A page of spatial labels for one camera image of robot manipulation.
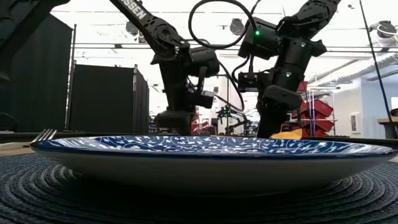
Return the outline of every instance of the ceiling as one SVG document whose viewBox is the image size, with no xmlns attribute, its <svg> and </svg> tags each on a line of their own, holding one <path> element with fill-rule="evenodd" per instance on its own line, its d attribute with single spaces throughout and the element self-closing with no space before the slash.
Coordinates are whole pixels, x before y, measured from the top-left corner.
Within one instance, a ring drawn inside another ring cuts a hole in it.
<svg viewBox="0 0 398 224">
<path fill-rule="evenodd" d="M 143 6 L 155 16 L 163 18 L 176 27 L 182 37 L 190 39 L 187 28 L 188 15 L 198 1 L 143 0 Z M 250 9 L 256 0 L 240 0 L 239 2 Z M 284 15 L 295 14 L 304 2 L 304 0 L 262 0 L 254 16 L 276 24 Z M 381 20 L 391 20 L 393 24 L 398 24 L 396 8 L 388 7 L 388 5 L 396 5 L 395 2 L 396 0 L 364 0 L 363 5 L 368 24 Z M 366 31 L 363 29 L 364 22 L 358 3 L 359 1 L 342 0 L 338 13 L 314 40 L 322 39 L 323 43 L 330 47 L 329 50 L 333 50 L 332 47 L 365 46 L 368 39 Z M 195 14 L 193 20 L 195 34 L 199 38 L 208 39 L 212 44 L 226 44 L 234 41 L 237 37 L 228 28 L 232 18 L 240 18 L 243 21 L 247 19 L 238 7 L 225 2 L 211 2 L 199 7 L 197 11 L 200 13 Z M 125 29 L 127 19 L 110 1 L 71 0 L 68 4 L 54 8 L 52 14 L 70 27 L 73 27 L 74 24 L 77 25 L 75 59 L 78 63 L 123 67 L 133 67 L 134 64 L 138 64 L 140 71 L 151 85 L 160 85 L 156 88 L 157 91 L 151 88 L 151 98 L 160 99 L 151 101 L 151 109 L 154 113 L 164 110 L 167 100 L 161 93 L 162 79 L 159 68 L 149 65 L 153 51 L 148 49 L 147 45 L 128 45 L 142 49 L 112 49 L 114 45 L 107 45 L 137 43 Z M 238 49 L 239 46 L 233 47 L 231 50 L 218 51 L 219 59 L 229 71 L 243 61 L 236 56 Z M 338 67 L 352 58 L 368 56 L 361 53 L 325 53 L 321 57 L 311 59 L 305 74 L 306 79 Z M 274 62 L 275 58 L 269 61 L 255 60 L 254 68 L 263 70 L 272 67 Z M 209 90 L 212 90 L 220 82 L 217 79 L 209 79 L 205 84 Z M 247 107 L 253 108 L 256 96 L 246 94 L 244 98 L 247 101 Z"/>
</svg>

